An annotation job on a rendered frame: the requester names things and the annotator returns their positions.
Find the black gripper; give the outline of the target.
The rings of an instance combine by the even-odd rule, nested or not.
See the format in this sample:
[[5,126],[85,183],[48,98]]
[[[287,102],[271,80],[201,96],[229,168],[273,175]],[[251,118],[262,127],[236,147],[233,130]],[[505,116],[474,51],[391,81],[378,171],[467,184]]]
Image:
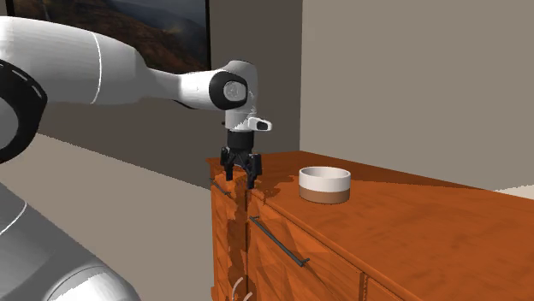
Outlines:
[[247,188],[253,189],[254,182],[263,173],[262,157],[251,154],[254,146],[254,132],[227,131],[227,146],[221,149],[220,165],[226,174],[226,181],[233,179],[235,164],[245,164]]

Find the white and brown bowl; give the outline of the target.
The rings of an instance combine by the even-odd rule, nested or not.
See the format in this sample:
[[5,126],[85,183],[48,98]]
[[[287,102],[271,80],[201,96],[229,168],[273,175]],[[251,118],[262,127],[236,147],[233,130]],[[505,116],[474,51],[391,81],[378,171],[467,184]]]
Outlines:
[[299,195],[317,204],[341,204],[350,198],[351,173],[342,168],[311,166],[299,171]]

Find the orange wooden chest of drawers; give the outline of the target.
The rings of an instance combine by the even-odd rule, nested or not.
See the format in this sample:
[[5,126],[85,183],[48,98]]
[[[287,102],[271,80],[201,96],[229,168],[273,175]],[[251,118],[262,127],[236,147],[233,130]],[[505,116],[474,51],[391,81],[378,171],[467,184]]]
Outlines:
[[[211,168],[213,301],[534,301],[534,200],[305,151]],[[299,171],[351,173],[350,198],[299,195]]]

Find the landscape wall picture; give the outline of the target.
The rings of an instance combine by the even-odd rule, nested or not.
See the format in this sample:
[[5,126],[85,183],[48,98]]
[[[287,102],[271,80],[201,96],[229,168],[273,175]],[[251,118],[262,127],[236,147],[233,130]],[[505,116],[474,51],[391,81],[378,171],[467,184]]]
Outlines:
[[211,69],[209,0],[0,0],[7,14],[101,33],[133,46],[148,67]]

